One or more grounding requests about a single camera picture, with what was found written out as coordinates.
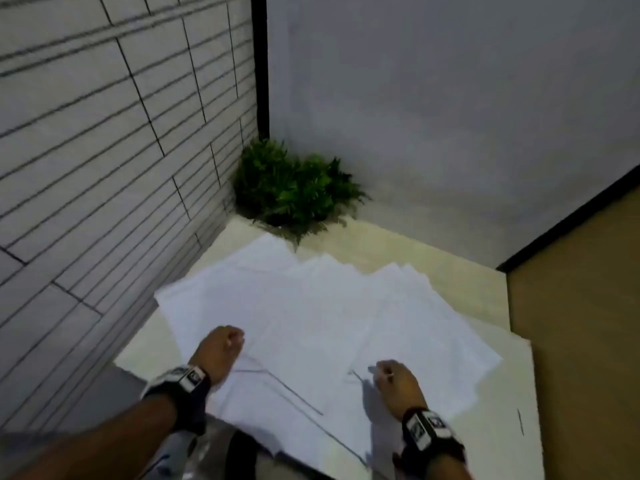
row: forearm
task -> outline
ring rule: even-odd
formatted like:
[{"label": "forearm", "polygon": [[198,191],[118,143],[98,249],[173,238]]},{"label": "forearm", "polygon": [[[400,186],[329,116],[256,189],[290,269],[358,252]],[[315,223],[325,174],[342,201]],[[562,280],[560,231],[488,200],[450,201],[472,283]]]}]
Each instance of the forearm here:
[{"label": "forearm", "polygon": [[473,480],[466,466],[452,456],[441,454],[434,458],[427,469],[426,480]]},{"label": "forearm", "polygon": [[171,399],[153,395],[53,446],[14,480],[134,479],[169,435],[175,418]]}]

